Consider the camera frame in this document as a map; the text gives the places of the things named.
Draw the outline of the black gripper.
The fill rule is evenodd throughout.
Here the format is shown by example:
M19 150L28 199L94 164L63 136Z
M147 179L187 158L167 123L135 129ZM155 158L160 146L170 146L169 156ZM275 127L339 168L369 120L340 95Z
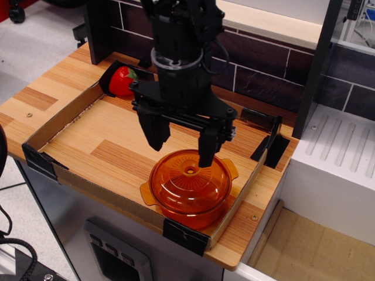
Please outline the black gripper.
M151 59L158 80L130 85L133 109L148 144L160 151L170 137L170 123L199 131L199 167L210 167L222 144L236 134L237 111L213 94L212 72L203 54L188 60L152 51Z

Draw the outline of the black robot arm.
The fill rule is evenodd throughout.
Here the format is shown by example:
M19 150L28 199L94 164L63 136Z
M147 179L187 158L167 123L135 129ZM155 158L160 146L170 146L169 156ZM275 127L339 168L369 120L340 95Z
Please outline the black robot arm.
M170 124L198 131L199 166L211 166L224 142L235 134L237 111L212 91L212 47L223 28L224 13L215 1L143 1L151 21L151 60L156 82L134 82L133 109L150 145L160 150Z

